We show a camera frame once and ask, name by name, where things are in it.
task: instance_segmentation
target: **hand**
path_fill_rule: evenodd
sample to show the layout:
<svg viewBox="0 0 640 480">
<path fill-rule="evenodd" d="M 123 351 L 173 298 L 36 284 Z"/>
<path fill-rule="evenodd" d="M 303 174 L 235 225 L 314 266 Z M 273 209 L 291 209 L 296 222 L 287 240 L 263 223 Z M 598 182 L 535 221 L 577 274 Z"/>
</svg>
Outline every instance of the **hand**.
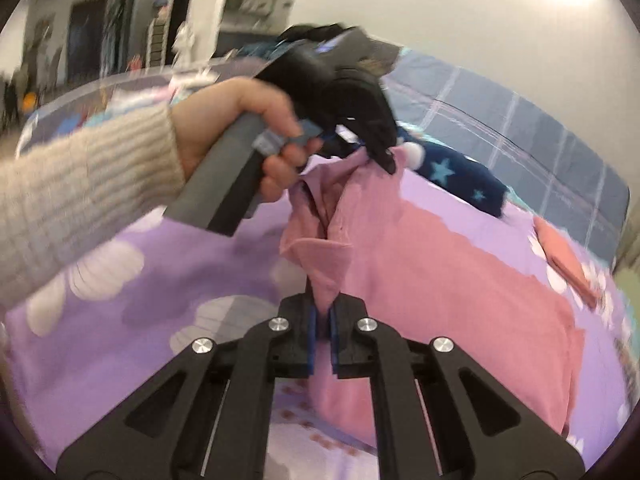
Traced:
<svg viewBox="0 0 640 480">
<path fill-rule="evenodd" d="M 242 112 L 260 114 L 270 129 L 283 137 L 302 134 L 291 100 L 276 87 L 243 77 L 209 86 L 171 108 L 185 179 L 190 179 L 210 147 Z M 262 166 L 263 200 L 278 200 L 282 191 L 298 180 L 296 168 L 304 166 L 321 146 L 319 139 L 311 139 L 305 149 L 286 144 L 279 155 L 268 156 Z"/>
</svg>

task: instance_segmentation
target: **pink towel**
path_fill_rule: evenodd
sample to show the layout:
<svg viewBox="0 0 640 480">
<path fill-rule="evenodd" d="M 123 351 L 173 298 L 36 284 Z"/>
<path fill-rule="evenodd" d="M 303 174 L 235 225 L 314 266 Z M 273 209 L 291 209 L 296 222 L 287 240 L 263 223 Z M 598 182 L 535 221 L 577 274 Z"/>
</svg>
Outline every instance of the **pink towel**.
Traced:
<svg viewBox="0 0 640 480">
<path fill-rule="evenodd" d="M 406 338 L 449 336 L 560 433 L 584 345 L 571 306 L 402 200 L 404 152 L 395 153 L 393 176 L 363 150 L 305 176 L 290 193 L 281 253 L 308 273 L 321 315 L 344 292 Z M 375 445 L 369 383 L 332 376 L 327 342 L 310 395 L 328 422 Z"/>
<path fill-rule="evenodd" d="M 595 310 L 602 297 L 602 291 L 591 288 L 591 283 L 585 277 L 582 264 L 569 241 L 539 216 L 534 217 L 533 225 L 549 265 L 569 282 L 591 310 Z"/>
</svg>

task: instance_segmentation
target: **silver bolt head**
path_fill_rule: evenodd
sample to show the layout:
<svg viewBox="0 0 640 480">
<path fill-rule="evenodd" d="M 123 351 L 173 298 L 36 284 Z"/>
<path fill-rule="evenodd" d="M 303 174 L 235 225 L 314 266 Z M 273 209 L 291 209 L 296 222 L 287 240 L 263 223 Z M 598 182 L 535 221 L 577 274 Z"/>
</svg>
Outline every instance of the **silver bolt head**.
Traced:
<svg viewBox="0 0 640 480">
<path fill-rule="evenodd" d="M 433 341 L 433 347 L 437 352 L 451 352 L 453 350 L 453 341 L 448 337 L 439 337 Z"/>
<path fill-rule="evenodd" d="M 274 332 L 284 332 L 289 328 L 289 320 L 285 317 L 274 317 L 269 320 L 269 328 Z"/>
<path fill-rule="evenodd" d="M 378 328 L 378 322 L 370 317 L 363 317 L 358 320 L 357 327 L 361 332 L 373 332 Z"/>
<path fill-rule="evenodd" d="M 201 337 L 191 344 L 191 349 L 196 354 L 206 354 L 213 350 L 213 341 L 208 337 Z"/>
</svg>

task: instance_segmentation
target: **bed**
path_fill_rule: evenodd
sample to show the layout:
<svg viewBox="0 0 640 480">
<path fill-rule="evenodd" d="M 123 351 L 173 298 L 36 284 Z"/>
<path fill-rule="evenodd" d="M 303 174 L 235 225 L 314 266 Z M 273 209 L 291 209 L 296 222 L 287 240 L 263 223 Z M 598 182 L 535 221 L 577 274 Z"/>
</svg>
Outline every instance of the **bed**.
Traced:
<svg viewBox="0 0 640 480">
<path fill-rule="evenodd" d="M 260 63 L 218 62 L 212 70 L 221 78 L 250 75 Z M 114 88 L 162 86 L 172 75 L 114 76 L 70 92 L 26 125 L 17 156 L 51 139 L 70 114 L 108 100 Z M 405 198 L 570 302 L 586 344 L 568 441 L 591 466 L 639 397 L 636 320 L 607 270 L 626 215 L 627 186 L 553 118 L 472 72 L 402 49 L 382 81 L 396 119 L 414 135 L 433 137 L 487 165 L 526 204 L 506 205 L 506 244 L 478 234 L 484 214 L 466 203 L 410 172 L 402 183 Z M 278 256 L 289 207 L 287 200 L 261 206 L 231 239 L 163 219 L 155 210 L 9 314 L 15 386 L 49 465 L 193 339 L 241 336 L 298 291 L 305 277 Z M 605 289 L 602 308 L 590 312 L 549 272 L 537 240 L 518 227 L 531 211 L 574 240 L 586 272 Z M 39 317 L 44 311 L 54 315 Z M 100 330 L 85 329 L 94 326 Z M 304 384 L 283 381 L 276 389 L 266 471 L 277 480 L 375 478 L 377 465 L 372 448 L 314 416 Z"/>
</svg>

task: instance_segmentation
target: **navy blue fabric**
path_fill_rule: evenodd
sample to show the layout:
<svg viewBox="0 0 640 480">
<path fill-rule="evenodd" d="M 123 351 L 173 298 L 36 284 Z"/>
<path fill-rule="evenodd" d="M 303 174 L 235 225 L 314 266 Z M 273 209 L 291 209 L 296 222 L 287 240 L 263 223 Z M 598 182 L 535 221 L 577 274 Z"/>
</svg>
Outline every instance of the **navy blue fabric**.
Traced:
<svg viewBox="0 0 640 480">
<path fill-rule="evenodd" d="M 487 167 L 447 146 L 415 139 L 404 128 L 398 128 L 398 135 L 424 148 L 417 174 L 476 209 L 500 218 L 508 188 Z"/>
</svg>

